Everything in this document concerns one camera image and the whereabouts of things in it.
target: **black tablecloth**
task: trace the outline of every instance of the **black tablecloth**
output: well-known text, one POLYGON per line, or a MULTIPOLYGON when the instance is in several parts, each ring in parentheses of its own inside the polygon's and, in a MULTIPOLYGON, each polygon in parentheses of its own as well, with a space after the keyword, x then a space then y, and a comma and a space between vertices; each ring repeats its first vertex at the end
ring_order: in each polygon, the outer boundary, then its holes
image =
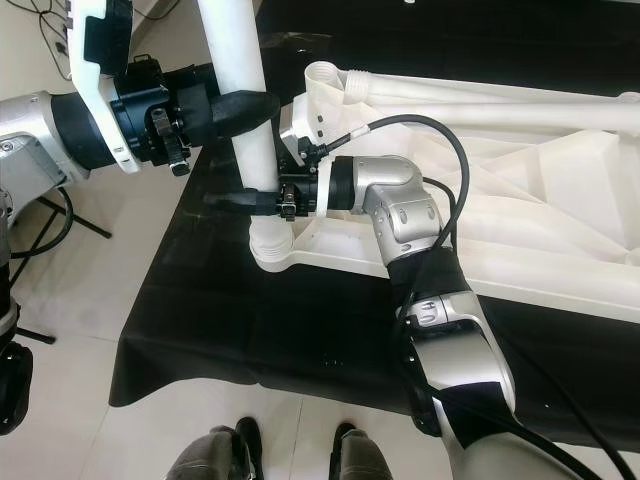
MULTIPOLYGON (((389 354, 388 281, 304 265, 261 270, 249 219, 201 201, 239 185, 229 145, 203 151, 122 332, 110 404, 209 377, 408 412, 389 354)), ((481 301, 619 448, 640 451, 640 325, 481 301)), ((549 385, 501 344, 519 418, 554 440, 591 444, 549 385)))

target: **metal stand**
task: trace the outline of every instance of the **metal stand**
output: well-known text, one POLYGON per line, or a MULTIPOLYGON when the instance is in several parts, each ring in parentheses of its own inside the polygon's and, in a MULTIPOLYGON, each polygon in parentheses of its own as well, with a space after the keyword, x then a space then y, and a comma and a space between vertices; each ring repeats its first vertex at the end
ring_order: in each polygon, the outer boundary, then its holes
MULTIPOLYGON (((49 200, 47 198, 41 197, 41 198, 38 199, 38 201, 41 204, 45 205, 46 207, 50 208, 52 210, 52 212, 51 212, 51 215, 49 216, 49 218, 47 219, 47 221, 45 222, 44 226, 40 230, 40 233, 38 233, 38 236, 36 237, 36 239, 34 240, 33 244, 31 245, 31 250, 33 250, 34 248, 36 248, 40 244, 40 242, 42 241, 44 236, 49 231, 49 228, 51 228, 51 225, 53 224, 53 221, 55 220, 55 218, 58 215, 65 215, 66 214, 66 210, 63 207, 61 207, 60 205, 52 202, 51 200, 49 200)), ((80 215, 74 214, 73 215, 73 221, 79 223, 83 227, 91 230, 92 232, 97 233, 101 237, 109 239, 109 238, 111 238, 113 236, 110 232, 107 232, 106 230, 98 227, 97 225, 91 223, 90 221, 82 218, 80 215)), ((25 267, 29 263, 29 260, 31 260, 31 257, 26 257, 26 258, 22 259, 22 261, 20 262, 20 265, 16 269, 16 273, 13 274, 13 277, 11 277, 11 280, 9 281, 9 286, 10 287, 13 287, 15 285, 15 283, 18 281, 18 278, 20 278, 20 275, 22 274, 22 272, 24 271, 25 267)), ((25 328, 20 328, 20 327, 18 327, 18 329, 16 330, 16 334, 17 335, 21 335, 21 336, 26 337, 26 338, 31 338, 32 340, 37 340, 38 342, 46 343, 47 345, 52 345, 56 341, 56 337, 53 337, 53 336, 50 336, 50 335, 43 335, 41 333, 32 332, 31 330, 27 330, 25 328)))

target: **shoe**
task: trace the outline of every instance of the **shoe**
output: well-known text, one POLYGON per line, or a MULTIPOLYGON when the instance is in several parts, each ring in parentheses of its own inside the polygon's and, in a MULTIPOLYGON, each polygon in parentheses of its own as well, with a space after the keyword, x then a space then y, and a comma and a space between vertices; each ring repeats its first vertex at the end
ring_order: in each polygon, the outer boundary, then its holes
POLYGON ((262 471, 262 440, 258 423, 251 417, 241 418, 236 424, 236 433, 242 437, 247 448, 249 457, 256 473, 256 480, 264 480, 262 471))
POLYGON ((329 480, 337 480, 340 478, 340 459, 342 453, 342 437, 356 427, 348 422, 338 425, 336 433, 333 436, 333 451, 329 460, 329 480))

